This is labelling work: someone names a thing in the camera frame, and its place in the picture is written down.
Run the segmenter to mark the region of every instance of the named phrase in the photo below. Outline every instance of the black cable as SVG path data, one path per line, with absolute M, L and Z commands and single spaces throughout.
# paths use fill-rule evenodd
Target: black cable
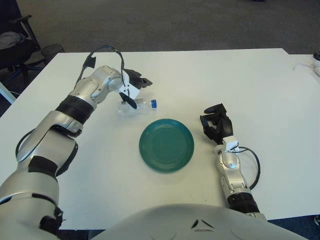
M 98 50 L 100 50 L 100 49 L 111 49 L 111 50 L 113 50 L 116 54 L 118 54 L 118 55 L 120 56 L 120 58 L 121 58 L 121 80 L 122 80 L 123 86 L 126 86 L 126 85 L 125 85 L 125 81 L 124 81 L 124 74 L 123 74 L 123 70 L 124 70 L 124 68 L 125 68 L 124 58 L 122 57 L 121 52 L 120 52 L 118 49 L 116 49 L 114 46 L 111 46 L 111 45 L 102 45 L 102 46 L 96 48 L 94 51 L 90 52 L 90 54 L 88 55 L 88 57 L 86 58 L 83 66 L 82 66 L 80 75 L 79 75 L 78 79 L 76 80 L 76 83 L 79 82 L 79 81 L 81 80 L 81 78 L 82 78 L 82 75 L 83 75 L 83 73 L 84 73 L 84 71 L 85 71 L 85 69 L 86 69 L 87 60 L 90 59 L 90 58 L 92 57 L 92 55 L 93 55 L 96 51 L 98 51 Z
M 25 140 L 25 138 L 28 137 L 34 130 L 35 130 L 35 128 L 32 129 L 31 131 L 29 131 L 28 133 L 26 133 L 26 134 L 20 139 L 20 141 L 18 142 L 18 144 L 17 144 L 16 147 L 15 147 L 15 157 L 18 156 L 19 148 L 20 148 L 20 145 L 21 145 L 21 143 L 23 142 L 23 140 Z
M 254 151 L 252 151 L 250 148 L 247 148 L 245 146 L 239 146 L 239 148 L 240 149 L 244 149 L 244 150 L 242 150 L 242 151 L 233 151 L 233 153 L 239 154 L 239 153 L 243 153 L 245 151 L 250 151 L 253 154 L 253 156 L 254 156 L 254 158 L 256 160 L 256 164 L 258 165 L 258 172 L 256 174 L 255 180 L 252 183 L 252 185 L 249 187 L 250 190 L 252 190 L 252 189 L 255 188 L 255 186 L 257 185 L 257 183 L 259 181 L 259 178 L 260 178 L 260 172 L 261 172 L 260 161 L 259 161 L 259 158 L 258 158 L 257 154 Z

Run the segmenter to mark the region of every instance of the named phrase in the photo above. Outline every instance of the gray carpet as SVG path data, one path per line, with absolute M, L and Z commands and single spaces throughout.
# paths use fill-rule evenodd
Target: gray carpet
M 320 47 L 318 0 L 18 0 L 41 46 L 67 52 Z

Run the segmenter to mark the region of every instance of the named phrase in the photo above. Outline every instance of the blue bottle cap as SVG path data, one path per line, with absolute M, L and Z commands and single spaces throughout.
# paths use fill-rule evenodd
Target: blue bottle cap
M 155 99 L 151 100 L 151 107 L 153 109 L 157 108 L 157 100 L 155 100 Z

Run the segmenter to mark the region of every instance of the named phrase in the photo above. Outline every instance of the plastic water bottle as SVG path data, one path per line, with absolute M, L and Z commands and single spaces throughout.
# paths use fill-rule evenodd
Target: plastic water bottle
M 150 111 L 157 109 L 157 100 L 145 100 L 143 98 L 137 98 L 134 100 L 136 103 L 136 109 L 131 107 L 127 102 L 119 101 L 118 112 L 122 115 L 138 115 L 147 114 Z

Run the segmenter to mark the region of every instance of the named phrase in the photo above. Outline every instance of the chair armrest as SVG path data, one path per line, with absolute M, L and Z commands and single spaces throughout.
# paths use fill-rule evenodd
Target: chair armrest
M 16 19 L 11 19 L 11 20 L 9 20 L 9 23 L 11 23 L 11 24 L 17 24 L 17 23 L 20 23 L 20 22 L 24 22 L 25 20 L 28 20 L 28 19 L 31 18 L 31 17 L 32 17 L 31 14 L 24 15 L 24 16 L 18 17 L 18 18 L 16 18 Z

